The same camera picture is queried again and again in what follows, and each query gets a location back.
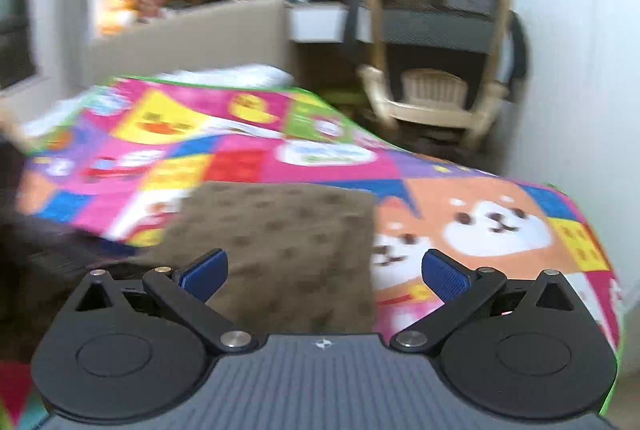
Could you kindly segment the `brown polka dot corduroy garment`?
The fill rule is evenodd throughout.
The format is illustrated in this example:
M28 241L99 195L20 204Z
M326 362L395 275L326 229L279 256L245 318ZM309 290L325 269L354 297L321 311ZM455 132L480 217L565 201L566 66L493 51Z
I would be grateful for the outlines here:
M207 304L249 332L370 332L375 205L362 190L209 182L134 262L180 268L219 248L229 275Z

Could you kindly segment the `white pillow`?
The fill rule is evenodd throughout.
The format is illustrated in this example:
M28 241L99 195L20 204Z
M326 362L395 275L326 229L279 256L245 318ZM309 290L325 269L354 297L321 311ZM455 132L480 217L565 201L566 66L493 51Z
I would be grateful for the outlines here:
M159 80L208 87L274 90L288 88L295 80L288 72L269 64L241 64L227 69L177 70L154 75Z

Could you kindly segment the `beige mesh office chair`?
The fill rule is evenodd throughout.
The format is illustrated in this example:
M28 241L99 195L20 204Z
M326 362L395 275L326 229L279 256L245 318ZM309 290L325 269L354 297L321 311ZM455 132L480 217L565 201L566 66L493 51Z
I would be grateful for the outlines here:
M512 0L348 0L343 46L382 130L414 124L469 150L527 71Z

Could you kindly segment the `pink plush toy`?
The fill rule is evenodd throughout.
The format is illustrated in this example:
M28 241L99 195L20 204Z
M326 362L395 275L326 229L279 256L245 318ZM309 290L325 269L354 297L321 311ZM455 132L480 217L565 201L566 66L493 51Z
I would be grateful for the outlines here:
M136 0L140 20L162 18L164 0Z

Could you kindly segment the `yellow duck plush toy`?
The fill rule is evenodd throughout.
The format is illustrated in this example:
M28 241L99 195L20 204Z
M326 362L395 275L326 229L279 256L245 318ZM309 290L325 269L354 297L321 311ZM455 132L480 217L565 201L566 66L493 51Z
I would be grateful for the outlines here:
M138 20L137 0L103 0L99 31L114 35L133 26Z

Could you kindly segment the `colourful cartoon play mat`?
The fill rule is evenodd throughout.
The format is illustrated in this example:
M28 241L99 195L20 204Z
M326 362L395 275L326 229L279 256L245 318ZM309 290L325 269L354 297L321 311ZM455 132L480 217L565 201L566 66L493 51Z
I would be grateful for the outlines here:
M214 354L142 277L81 266L27 365L1 366L6 429L604 429L620 293L584 217L556 190L423 158L306 90L115 78L21 163L17 211L135 257L209 183L375 195L376 323L262 336ZM439 309L430 249L506 286L431 353L390 338Z

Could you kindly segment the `white desk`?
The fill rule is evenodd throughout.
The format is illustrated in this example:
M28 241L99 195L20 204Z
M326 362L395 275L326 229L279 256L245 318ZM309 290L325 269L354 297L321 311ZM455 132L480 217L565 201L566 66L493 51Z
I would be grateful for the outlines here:
M298 44L341 44L347 14L344 4L288 4L288 34Z

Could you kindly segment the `beige upholstered headboard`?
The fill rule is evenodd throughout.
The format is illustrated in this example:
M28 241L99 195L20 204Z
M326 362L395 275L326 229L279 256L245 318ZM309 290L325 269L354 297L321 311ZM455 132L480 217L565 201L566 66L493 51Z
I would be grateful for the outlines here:
M88 85L117 75L268 64L297 72L286 0L227 0L135 24L89 46Z

